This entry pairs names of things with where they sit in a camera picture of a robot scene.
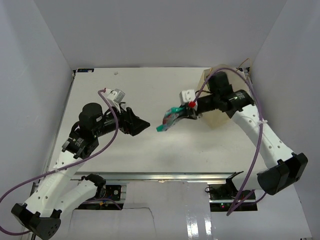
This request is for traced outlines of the teal snack packet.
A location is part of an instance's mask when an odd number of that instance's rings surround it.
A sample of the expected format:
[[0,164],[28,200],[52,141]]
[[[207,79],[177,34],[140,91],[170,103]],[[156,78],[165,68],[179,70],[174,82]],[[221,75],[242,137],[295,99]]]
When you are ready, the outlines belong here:
[[185,106],[181,107],[171,107],[169,110],[167,110],[163,116],[162,124],[156,127],[157,132],[165,132],[168,129],[170,129],[173,125],[174,117],[177,113],[186,111]]

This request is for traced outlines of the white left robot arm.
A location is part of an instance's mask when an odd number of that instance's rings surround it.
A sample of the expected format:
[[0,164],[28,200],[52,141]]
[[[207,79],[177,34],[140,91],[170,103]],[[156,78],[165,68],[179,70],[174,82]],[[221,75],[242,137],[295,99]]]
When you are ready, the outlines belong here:
[[61,219],[87,200],[99,200],[105,196],[106,180],[97,174],[81,178],[80,184],[62,195],[64,188],[83,165],[81,160],[92,155],[99,146],[98,138],[116,130],[136,136],[150,127],[130,107],[103,112],[100,104],[86,104],[62,145],[56,162],[56,170],[47,175],[36,191],[24,202],[13,206],[11,212],[28,230],[42,240],[49,240],[58,231]]

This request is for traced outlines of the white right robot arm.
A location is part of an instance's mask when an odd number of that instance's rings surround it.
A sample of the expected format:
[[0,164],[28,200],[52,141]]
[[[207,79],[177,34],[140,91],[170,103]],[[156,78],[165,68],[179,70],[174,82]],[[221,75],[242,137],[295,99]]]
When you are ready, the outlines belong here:
[[214,110],[225,113],[237,124],[255,145],[253,162],[262,157],[265,170],[234,172],[226,179],[226,195],[236,200],[244,189],[263,190],[275,195],[300,180],[308,163],[304,153],[295,153],[271,129],[262,117],[261,110],[253,96],[244,89],[235,90],[224,71],[209,76],[205,82],[209,93],[200,96],[194,89],[179,94],[180,106],[173,107],[171,123],[182,119],[196,120],[200,115]]

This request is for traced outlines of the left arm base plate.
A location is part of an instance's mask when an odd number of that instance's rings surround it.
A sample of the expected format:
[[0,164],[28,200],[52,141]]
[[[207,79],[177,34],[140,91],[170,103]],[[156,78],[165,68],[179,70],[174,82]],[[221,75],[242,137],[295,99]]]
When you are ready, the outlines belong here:
[[122,210],[123,203],[121,201],[122,186],[106,185],[103,200],[90,201],[81,204],[78,210]]

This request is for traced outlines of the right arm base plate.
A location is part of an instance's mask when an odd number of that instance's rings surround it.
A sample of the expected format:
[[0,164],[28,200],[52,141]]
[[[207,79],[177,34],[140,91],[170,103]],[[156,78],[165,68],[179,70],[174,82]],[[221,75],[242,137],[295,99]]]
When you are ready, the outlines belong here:
[[[210,211],[225,212],[231,208],[234,198],[237,193],[227,189],[227,184],[209,184],[204,191],[209,196]],[[235,211],[236,212],[255,212],[258,210],[256,195],[253,193],[248,199],[244,201]]]

